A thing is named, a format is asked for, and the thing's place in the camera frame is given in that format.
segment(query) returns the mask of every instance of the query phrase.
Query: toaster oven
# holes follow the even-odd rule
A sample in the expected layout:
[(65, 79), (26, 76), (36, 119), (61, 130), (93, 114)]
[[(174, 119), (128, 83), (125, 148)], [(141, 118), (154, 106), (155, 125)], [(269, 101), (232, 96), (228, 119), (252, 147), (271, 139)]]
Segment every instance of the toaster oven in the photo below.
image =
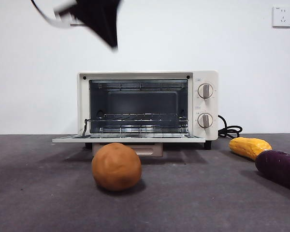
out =
[(218, 138), (218, 73), (80, 72), (78, 134), (53, 143), (123, 143), (140, 156), (162, 156), (162, 143)]

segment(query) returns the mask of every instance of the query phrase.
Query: control knob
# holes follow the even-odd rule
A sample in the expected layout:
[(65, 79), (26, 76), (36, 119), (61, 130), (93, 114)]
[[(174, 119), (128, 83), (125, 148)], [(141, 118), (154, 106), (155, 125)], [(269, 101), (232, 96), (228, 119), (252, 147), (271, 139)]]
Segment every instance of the control knob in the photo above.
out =
[(202, 128), (209, 128), (213, 124), (213, 117), (207, 113), (201, 114), (198, 117), (198, 124)]
[(210, 84), (202, 84), (198, 88), (198, 94), (201, 98), (210, 98), (213, 95), (213, 87)]

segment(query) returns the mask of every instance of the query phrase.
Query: power cord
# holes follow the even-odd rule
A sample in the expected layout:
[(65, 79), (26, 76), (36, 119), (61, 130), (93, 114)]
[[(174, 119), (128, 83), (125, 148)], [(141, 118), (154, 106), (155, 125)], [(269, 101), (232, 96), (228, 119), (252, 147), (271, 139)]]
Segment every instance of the power cord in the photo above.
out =
[(240, 127), (240, 126), (227, 126), (226, 120), (220, 115), (218, 115), (218, 117), (220, 117), (224, 123), (224, 128), (218, 130), (219, 137), (226, 138), (228, 136), (232, 139), (240, 137), (240, 132), (243, 131), (242, 127)]

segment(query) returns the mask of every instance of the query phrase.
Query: brown ball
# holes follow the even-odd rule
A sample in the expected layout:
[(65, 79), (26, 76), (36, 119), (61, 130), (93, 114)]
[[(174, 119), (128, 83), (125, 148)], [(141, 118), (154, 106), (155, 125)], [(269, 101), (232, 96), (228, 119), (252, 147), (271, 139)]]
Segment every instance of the brown ball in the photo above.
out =
[(141, 161), (135, 151), (123, 144), (112, 143), (100, 148), (92, 159), (96, 183), (110, 191), (134, 186), (141, 178)]

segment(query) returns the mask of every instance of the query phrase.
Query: gray floor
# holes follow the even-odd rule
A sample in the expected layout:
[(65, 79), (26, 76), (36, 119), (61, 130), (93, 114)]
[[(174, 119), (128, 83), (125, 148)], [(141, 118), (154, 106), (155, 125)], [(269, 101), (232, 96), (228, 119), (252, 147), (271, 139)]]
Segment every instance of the gray floor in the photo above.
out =
[[(290, 153), (290, 134), (250, 135)], [(97, 188), (91, 152), (53, 135), (0, 135), (0, 232), (289, 231), (290, 189), (229, 151), (229, 139), (164, 146), (142, 158), (142, 180)]]

